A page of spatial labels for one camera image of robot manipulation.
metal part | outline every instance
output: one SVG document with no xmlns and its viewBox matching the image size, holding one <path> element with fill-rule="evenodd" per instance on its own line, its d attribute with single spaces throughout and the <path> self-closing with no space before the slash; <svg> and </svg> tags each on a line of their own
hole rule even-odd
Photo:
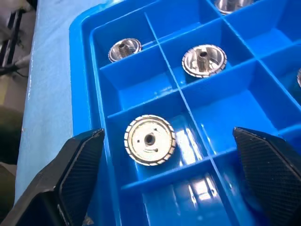
<svg viewBox="0 0 301 226">
<path fill-rule="evenodd" d="M 216 0 L 214 4 L 222 15 L 228 15 L 253 2 L 254 0 Z"/>
<path fill-rule="evenodd" d="M 215 45 L 200 45 L 188 50 L 183 59 L 183 69 L 191 76 L 207 78 L 221 72 L 227 64 L 225 52 Z"/>
<path fill-rule="evenodd" d="M 174 153 L 174 129 L 163 118 L 143 115 L 127 127 L 124 144 L 129 156 L 137 163 L 156 166 L 167 161 Z"/>
<path fill-rule="evenodd" d="M 297 82 L 298 82 L 299 86 L 301 87 L 301 68 L 298 71 Z"/>
<path fill-rule="evenodd" d="M 140 52 L 141 49 L 141 43 L 137 39 L 120 40 L 110 49 L 109 60 L 111 62 L 119 61 L 129 55 Z"/>
</svg>

blue plastic tray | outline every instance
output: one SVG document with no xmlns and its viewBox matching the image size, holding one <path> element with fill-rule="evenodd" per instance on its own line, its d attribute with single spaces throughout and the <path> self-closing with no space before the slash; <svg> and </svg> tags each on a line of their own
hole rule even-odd
<svg viewBox="0 0 301 226">
<path fill-rule="evenodd" d="M 74 135 L 106 138 L 88 214 L 96 225 L 266 225 L 241 191 L 235 126 L 301 146 L 301 1 L 258 0 L 222 16 L 210 0 L 125 0 L 97 6 L 70 27 Z M 108 51 L 136 38 L 142 52 L 115 63 Z M 226 69 L 190 80 L 185 52 L 221 47 Z M 165 118 L 177 148 L 164 164 L 136 164 L 124 149 L 138 116 Z"/>
</svg>

center hole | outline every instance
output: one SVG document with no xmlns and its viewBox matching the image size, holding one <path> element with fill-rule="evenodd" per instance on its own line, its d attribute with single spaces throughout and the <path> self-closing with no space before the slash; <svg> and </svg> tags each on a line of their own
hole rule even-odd
<svg viewBox="0 0 301 226">
<path fill-rule="evenodd" d="M 119 48 L 124 48 L 126 45 L 124 44 L 124 43 L 121 43 L 120 45 L 119 45 Z"/>
<path fill-rule="evenodd" d="M 199 54 L 201 57 L 205 57 L 205 56 L 207 56 L 207 52 L 200 52 L 200 54 Z"/>
<path fill-rule="evenodd" d="M 155 136 L 153 134 L 146 135 L 144 142 L 147 146 L 153 145 L 155 143 Z"/>
</svg>

round metal part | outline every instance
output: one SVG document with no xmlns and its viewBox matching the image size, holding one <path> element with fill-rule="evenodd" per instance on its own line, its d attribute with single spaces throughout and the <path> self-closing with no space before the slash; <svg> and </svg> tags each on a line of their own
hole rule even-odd
<svg viewBox="0 0 301 226">
<path fill-rule="evenodd" d="M 137 39 L 120 40 L 110 49 L 109 60 L 111 62 L 119 61 L 129 55 L 140 52 L 141 49 L 141 43 Z"/>
<path fill-rule="evenodd" d="M 225 52 L 215 45 L 200 45 L 188 50 L 183 59 L 183 69 L 197 78 L 207 78 L 221 72 L 227 64 Z"/>
<path fill-rule="evenodd" d="M 299 86 L 301 87 L 301 68 L 298 71 L 297 82 L 298 82 Z"/>
<path fill-rule="evenodd" d="M 216 0 L 214 4 L 222 15 L 228 15 L 253 2 L 254 0 Z"/>
<path fill-rule="evenodd" d="M 137 163 L 156 166 L 167 161 L 174 153 L 174 129 L 158 116 L 143 115 L 127 127 L 124 144 L 129 156 Z"/>
</svg>

metal hub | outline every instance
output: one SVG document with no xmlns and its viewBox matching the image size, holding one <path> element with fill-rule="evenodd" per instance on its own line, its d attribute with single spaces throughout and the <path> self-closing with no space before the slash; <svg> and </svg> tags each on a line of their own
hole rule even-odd
<svg viewBox="0 0 301 226">
<path fill-rule="evenodd" d="M 299 86 L 301 87 L 301 68 L 298 71 L 297 82 L 298 82 Z"/>
<path fill-rule="evenodd" d="M 129 55 L 140 52 L 141 49 L 141 43 L 137 39 L 120 40 L 110 49 L 109 60 L 111 62 L 119 61 Z"/>
<path fill-rule="evenodd" d="M 124 144 L 127 153 L 137 163 L 156 166 L 164 163 L 174 153 L 174 129 L 158 116 L 143 115 L 127 127 Z"/>
<path fill-rule="evenodd" d="M 253 2 L 254 0 L 216 0 L 214 4 L 222 15 L 228 15 Z"/>
<path fill-rule="evenodd" d="M 206 78 L 221 72 L 227 64 L 225 52 L 215 45 L 200 45 L 188 50 L 183 59 L 183 69 L 197 78 Z"/>
</svg>

